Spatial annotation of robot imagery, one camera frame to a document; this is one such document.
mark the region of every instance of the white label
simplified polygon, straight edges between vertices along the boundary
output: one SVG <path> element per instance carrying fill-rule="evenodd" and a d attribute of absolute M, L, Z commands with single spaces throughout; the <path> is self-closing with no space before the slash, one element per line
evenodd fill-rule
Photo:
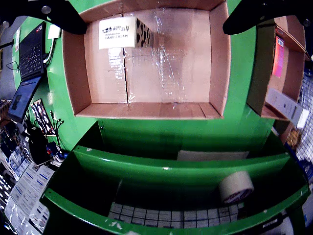
<path fill-rule="evenodd" d="M 284 42 L 282 40 L 278 38 L 277 42 L 278 42 L 278 45 L 284 47 Z"/>
<path fill-rule="evenodd" d="M 136 17 L 119 17 L 99 22 L 99 49 L 135 47 Z"/>

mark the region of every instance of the open cardboard box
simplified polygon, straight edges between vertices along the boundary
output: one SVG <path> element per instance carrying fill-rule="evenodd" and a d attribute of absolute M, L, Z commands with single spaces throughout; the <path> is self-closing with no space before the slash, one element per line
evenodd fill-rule
<path fill-rule="evenodd" d="M 144 81 L 153 79 L 149 71 L 137 73 L 139 76 L 127 77 L 129 70 L 125 68 L 126 80 L 124 83 L 110 83 L 106 80 L 108 71 L 105 62 L 110 55 L 108 52 L 102 53 L 98 48 L 98 21 L 107 17 L 114 17 L 119 14 L 127 15 L 130 12 L 144 11 L 156 8 L 191 8 L 207 11 L 208 21 L 200 22 L 201 19 L 194 17 L 195 22 L 192 25 L 202 25 L 206 30 L 209 28 L 209 38 L 203 38 L 207 41 L 209 47 L 203 48 L 201 44 L 194 49 L 195 55 L 204 55 L 204 51 L 209 49 L 208 57 L 210 63 L 205 64 L 205 69 L 209 69 L 209 89 L 192 91 L 193 94 L 207 93 L 206 102 L 197 102 L 187 100 L 187 102 L 152 102 L 153 91 L 148 95 L 142 96 L 145 99 L 128 102 L 126 86 L 129 89 L 129 79 Z M 180 0 L 113 0 L 105 4 L 98 5 L 87 11 L 82 12 L 81 17 L 89 24 L 86 35 L 74 35 L 63 32 L 63 59 L 68 94 L 72 103 L 74 115 L 97 118 L 134 118 L 134 119 L 213 119 L 222 118 L 227 100 L 229 76 L 230 76 L 230 36 L 223 33 L 223 23 L 228 17 L 228 9 L 224 0 L 198 0 L 198 1 L 180 1 Z M 201 85 L 201 80 L 197 81 L 197 73 L 193 73 L 194 82 Z M 120 103 L 115 99 L 104 99 L 108 93 L 119 91 L 124 96 Z"/>
<path fill-rule="evenodd" d="M 276 36 L 285 42 L 280 77 L 272 74 Z M 255 62 L 247 104 L 263 118 L 287 120 L 266 104 L 267 92 L 269 88 L 274 88 L 297 101 L 304 73 L 304 61 L 308 58 L 304 27 L 296 16 L 279 17 L 258 25 Z"/>

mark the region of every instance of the laptop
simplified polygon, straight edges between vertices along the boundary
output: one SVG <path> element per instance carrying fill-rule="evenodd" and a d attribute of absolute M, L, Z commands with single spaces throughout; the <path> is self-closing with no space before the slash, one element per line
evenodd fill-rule
<path fill-rule="evenodd" d="M 20 43 L 21 83 L 11 101 L 7 119 L 22 123 L 26 110 L 45 74 L 45 23 L 42 22 Z"/>
<path fill-rule="evenodd" d="M 22 81 L 45 73 L 43 51 L 45 51 L 44 22 L 34 28 L 20 43 L 19 69 Z"/>

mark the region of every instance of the roll of tape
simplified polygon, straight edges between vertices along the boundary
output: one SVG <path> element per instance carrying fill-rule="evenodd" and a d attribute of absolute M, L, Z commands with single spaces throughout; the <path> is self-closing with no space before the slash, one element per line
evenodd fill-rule
<path fill-rule="evenodd" d="M 223 179 L 219 184 L 222 202 L 241 201 L 254 191 L 248 172 L 238 171 Z"/>

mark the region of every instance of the white paper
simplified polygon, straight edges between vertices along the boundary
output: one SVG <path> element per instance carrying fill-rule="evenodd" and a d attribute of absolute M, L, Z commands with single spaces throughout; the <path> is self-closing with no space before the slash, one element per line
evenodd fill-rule
<path fill-rule="evenodd" d="M 32 226 L 30 230 L 28 229 L 26 224 L 29 219 L 40 231 L 44 231 L 49 211 L 39 199 L 53 173 L 54 171 L 45 165 L 41 167 L 30 165 L 13 187 L 4 213 L 18 234 L 39 234 Z"/>
<path fill-rule="evenodd" d="M 99 49 L 135 47 L 136 17 L 118 17 L 99 22 Z"/>
<path fill-rule="evenodd" d="M 30 213 L 29 219 L 34 223 L 35 227 L 43 233 L 49 216 L 48 208 L 38 201 Z"/>
<path fill-rule="evenodd" d="M 20 48 L 20 34 L 21 34 L 21 27 L 18 28 L 15 34 L 15 52 L 17 52 Z"/>
<path fill-rule="evenodd" d="M 61 29 L 58 26 L 54 24 L 50 25 L 48 39 L 59 38 L 60 34 L 61 34 Z"/>
<path fill-rule="evenodd" d="M 26 222 L 23 235 L 40 235 L 40 232 L 38 232 L 29 222 Z"/>

